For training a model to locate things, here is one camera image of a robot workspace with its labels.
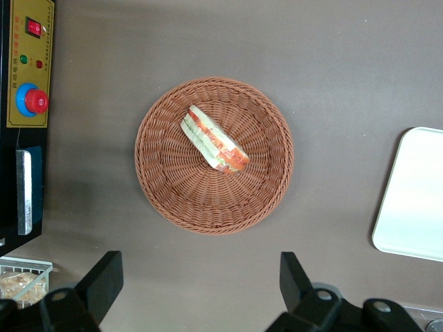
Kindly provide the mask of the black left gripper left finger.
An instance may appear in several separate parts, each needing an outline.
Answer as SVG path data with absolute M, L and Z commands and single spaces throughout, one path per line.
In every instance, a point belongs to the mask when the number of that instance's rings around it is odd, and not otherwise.
M 122 252 L 109 251 L 74 287 L 54 290 L 39 303 L 43 329 L 99 331 L 123 284 Z

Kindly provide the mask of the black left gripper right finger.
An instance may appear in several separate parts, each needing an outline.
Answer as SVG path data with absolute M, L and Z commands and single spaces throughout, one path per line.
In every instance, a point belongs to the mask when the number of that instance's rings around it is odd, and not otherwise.
M 293 252 L 280 255 L 280 292 L 287 310 L 268 331 L 346 331 L 341 294 L 330 285 L 313 284 Z

